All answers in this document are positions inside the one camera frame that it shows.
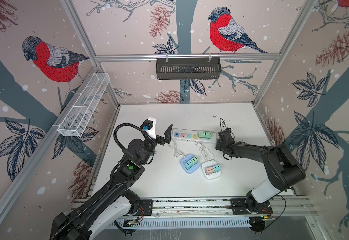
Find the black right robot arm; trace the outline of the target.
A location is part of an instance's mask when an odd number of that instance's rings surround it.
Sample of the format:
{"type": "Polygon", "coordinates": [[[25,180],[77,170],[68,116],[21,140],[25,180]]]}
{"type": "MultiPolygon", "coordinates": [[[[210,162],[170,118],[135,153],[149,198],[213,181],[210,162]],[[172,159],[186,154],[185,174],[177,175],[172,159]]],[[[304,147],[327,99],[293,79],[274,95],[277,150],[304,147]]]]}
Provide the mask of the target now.
{"type": "Polygon", "coordinates": [[[256,214],[262,210],[269,200],[282,191],[304,180],[305,171],[296,158],[288,151],[284,144],[275,147],[250,145],[236,142],[230,128],[217,133],[215,149],[232,158],[245,158],[264,165],[266,179],[246,195],[246,209],[256,214]]]}

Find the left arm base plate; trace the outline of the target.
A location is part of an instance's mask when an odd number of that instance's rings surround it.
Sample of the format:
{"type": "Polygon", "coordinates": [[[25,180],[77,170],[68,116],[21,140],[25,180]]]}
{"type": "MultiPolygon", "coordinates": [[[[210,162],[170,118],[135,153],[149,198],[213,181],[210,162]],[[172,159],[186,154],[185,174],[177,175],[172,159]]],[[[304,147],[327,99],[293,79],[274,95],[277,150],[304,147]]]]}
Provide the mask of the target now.
{"type": "Polygon", "coordinates": [[[153,209],[153,200],[140,199],[131,204],[128,212],[131,216],[151,216],[153,209]]]}

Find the light teal charger plug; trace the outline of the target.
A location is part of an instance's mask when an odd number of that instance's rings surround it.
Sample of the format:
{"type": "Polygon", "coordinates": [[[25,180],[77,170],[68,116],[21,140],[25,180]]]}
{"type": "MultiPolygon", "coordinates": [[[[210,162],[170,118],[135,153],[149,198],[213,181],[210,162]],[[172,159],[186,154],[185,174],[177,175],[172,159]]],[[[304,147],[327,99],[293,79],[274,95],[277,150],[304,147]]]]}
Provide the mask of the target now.
{"type": "Polygon", "coordinates": [[[191,160],[189,160],[184,164],[184,166],[187,170],[189,170],[190,168],[192,168],[193,164],[192,164],[191,160]]]}

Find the pink charger plug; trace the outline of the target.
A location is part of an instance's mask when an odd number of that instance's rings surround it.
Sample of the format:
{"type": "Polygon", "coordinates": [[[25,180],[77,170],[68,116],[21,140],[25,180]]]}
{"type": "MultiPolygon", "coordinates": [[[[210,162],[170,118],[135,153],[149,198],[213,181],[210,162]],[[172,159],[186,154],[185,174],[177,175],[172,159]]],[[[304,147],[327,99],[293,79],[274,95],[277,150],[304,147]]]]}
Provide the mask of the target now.
{"type": "Polygon", "coordinates": [[[208,176],[208,175],[211,175],[213,174],[213,167],[208,167],[205,169],[205,174],[208,176]]]}

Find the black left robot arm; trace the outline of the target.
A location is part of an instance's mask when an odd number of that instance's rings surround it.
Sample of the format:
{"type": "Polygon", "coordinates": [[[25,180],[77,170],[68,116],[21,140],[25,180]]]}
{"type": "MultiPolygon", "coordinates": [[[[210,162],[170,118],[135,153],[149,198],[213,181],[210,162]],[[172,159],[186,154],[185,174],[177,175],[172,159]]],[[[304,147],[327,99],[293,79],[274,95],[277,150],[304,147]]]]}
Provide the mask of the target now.
{"type": "Polygon", "coordinates": [[[155,147],[170,144],[172,127],[169,125],[163,136],[156,135],[152,119],[146,119],[140,127],[130,123],[115,127],[113,138],[122,150],[122,158],[111,170],[109,180],[89,200],[69,215],[60,213],[54,218],[50,239],[93,240],[120,217],[138,213],[140,198],[129,188],[145,171],[144,165],[152,163],[155,147]],[[144,139],[134,139],[124,147],[117,137],[123,127],[137,130],[144,139]]]}

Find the green charger plug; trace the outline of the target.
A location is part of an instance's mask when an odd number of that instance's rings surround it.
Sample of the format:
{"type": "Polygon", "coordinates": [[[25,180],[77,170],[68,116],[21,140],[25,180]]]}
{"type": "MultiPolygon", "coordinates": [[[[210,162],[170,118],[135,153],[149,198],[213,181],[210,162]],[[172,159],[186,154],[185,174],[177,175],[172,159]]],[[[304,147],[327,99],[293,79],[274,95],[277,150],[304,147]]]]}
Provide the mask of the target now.
{"type": "Polygon", "coordinates": [[[191,162],[192,162],[193,165],[196,165],[196,164],[198,163],[198,161],[199,161],[199,158],[198,158],[198,157],[193,157],[193,158],[191,159],[191,162]]]}
{"type": "Polygon", "coordinates": [[[205,139],[211,139],[212,138],[212,132],[205,132],[205,139]]]}
{"type": "Polygon", "coordinates": [[[198,137],[203,139],[203,138],[205,138],[205,134],[206,134],[205,131],[199,131],[198,132],[198,137]]]}

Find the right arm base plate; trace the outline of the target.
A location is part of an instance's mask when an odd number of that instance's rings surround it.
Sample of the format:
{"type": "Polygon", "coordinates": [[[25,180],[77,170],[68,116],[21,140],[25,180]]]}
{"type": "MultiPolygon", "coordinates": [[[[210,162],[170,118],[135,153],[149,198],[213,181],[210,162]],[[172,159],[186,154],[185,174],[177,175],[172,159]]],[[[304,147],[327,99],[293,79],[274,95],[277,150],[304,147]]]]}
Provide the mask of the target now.
{"type": "Polygon", "coordinates": [[[272,215],[273,210],[270,202],[266,201],[262,204],[249,198],[233,198],[230,199],[232,212],[234,215],[272,215]]]}

